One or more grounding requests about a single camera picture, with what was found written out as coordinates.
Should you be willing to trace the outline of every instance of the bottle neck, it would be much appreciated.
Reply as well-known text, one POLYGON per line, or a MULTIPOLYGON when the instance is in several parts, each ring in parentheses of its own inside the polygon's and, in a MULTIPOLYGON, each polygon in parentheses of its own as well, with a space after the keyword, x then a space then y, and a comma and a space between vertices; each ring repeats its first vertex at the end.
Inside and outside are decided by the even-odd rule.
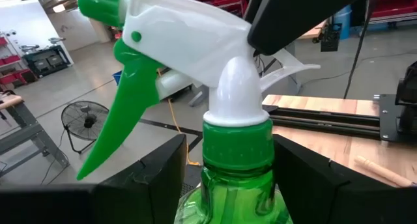
POLYGON ((232 171, 205 164, 201 181, 201 210, 211 223, 251 222, 275 214, 271 166, 232 171))

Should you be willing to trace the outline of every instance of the concrete floor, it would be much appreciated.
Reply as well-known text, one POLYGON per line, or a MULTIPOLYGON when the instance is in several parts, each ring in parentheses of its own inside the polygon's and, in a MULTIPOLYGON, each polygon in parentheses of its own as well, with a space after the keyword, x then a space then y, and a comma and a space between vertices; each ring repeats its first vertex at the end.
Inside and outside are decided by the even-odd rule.
MULTIPOLYGON (((353 76, 348 98, 372 99, 374 94, 395 93, 398 79, 404 76, 406 68, 417 60, 417 27, 402 27, 396 31, 368 33, 364 40, 360 59, 353 76)), ((299 92, 302 96, 321 96, 341 98, 347 84, 358 37, 343 40, 339 44, 339 51, 321 53, 320 45, 311 40, 296 41, 296 57, 303 63, 320 64, 320 70, 306 70, 297 75, 298 81, 305 83, 299 92), (332 79, 310 81, 324 77, 332 79)), ((90 100, 110 107, 117 87, 112 74, 122 66, 113 58, 112 44, 95 44, 73 51, 71 56, 75 62, 73 67, 67 68, 50 76, 40 79, 36 83, 16 89, 33 115, 43 125, 50 137, 57 145, 60 144, 63 127, 61 111, 67 103, 76 100, 90 100)), ((263 57, 265 64, 271 60, 263 57)), ((274 64, 271 70, 279 68, 274 64)), ((284 79, 269 88, 264 94, 291 94, 288 82, 284 79)), ((207 110, 207 103, 197 107, 189 107, 188 101, 193 97, 189 92, 174 103, 177 122, 180 126, 201 130, 202 115, 207 110)), ((161 102, 148 109, 143 119, 173 124, 168 104, 161 102)), ((4 137, 16 126, 9 128, 0 120, 0 137, 4 137)), ((176 135, 176 131, 166 128, 138 123, 123 146, 99 169, 85 178, 82 182, 100 182, 115 174, 131 163, 176 135)), ((192 141, 194 135, 188 135, 192 141)), ((76 148, 81 148, 88 141, 74 139, 76 148)), ((34 151, 30 142, 0 156, 0 161, 8 166, 16 163, 20 158, 34 151)), ((54 163, 45 179, 45 183, 76 182, 75 175, 86 157, 78 156, 70 149, 68 138, 63 136, 61 150, 68 156, 70 166, 56 177, 62 168, 54 163)), ((201 142, 190 152, 190 158, 202 162, 201 142)), ((17 169, 0 178, 0 184, 39 184, 52 162, 51 156, 46 158, 41 154, 35 156, 17 169)))

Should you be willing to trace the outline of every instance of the green bottle cap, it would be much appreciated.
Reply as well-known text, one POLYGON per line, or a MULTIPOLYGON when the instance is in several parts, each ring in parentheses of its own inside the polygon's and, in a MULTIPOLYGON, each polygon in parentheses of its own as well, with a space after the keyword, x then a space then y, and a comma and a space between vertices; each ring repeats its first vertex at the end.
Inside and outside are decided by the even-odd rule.
POLYGON ((249 170, 272 164, 272 121, 247 127, 203 123, 203 159, 222 169, 249 170))
POLYGON ((120 18, 120 0, 78 0, 81 13, 106 25, 120 27, 124 18, 120 18))

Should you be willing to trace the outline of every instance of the green spray bottle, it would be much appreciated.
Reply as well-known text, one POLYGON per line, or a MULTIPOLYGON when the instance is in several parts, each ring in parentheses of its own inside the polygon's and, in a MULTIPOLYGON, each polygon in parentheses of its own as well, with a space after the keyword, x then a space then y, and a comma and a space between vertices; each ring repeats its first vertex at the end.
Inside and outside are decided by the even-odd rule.
POLYGON ((104 127, 78 173, 81 180, 105 162, 146 108, 184 87, 209 88, 204 114, 202 185, 179 203, 175 223, 291 223, 275 190, 272 122, 261 93, 280 79, 319 68, 285 50, 283 68, 259 79, 250 24, 193 0, 79 0, 81 12, 123 26, 114 54, 123 63, 119 88, 104 127), (171 70, 157 77, 156 70, 171 70))

